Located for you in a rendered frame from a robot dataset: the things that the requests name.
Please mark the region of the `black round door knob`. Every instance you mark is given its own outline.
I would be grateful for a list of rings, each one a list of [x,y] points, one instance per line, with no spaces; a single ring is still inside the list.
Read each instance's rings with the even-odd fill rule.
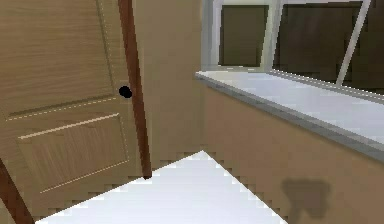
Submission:
[[[121,87],[119,88],[119,94],[120,94],[122,97],[127,98],[127,99],[131,98],[132,95],[133,95],[131,89],[130,89],[128,86],[121,86]]]

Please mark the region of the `light brown wooden room door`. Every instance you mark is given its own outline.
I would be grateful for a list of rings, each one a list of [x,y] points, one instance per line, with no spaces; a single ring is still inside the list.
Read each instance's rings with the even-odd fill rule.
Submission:
[[[0,224],[151,175],[133,0],[0,0]]]

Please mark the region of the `white framed window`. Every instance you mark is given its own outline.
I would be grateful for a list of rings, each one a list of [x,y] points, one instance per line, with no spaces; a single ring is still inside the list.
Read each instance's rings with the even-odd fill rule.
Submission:
[[[384,0],[203,0],[207,86],[384,163]]]

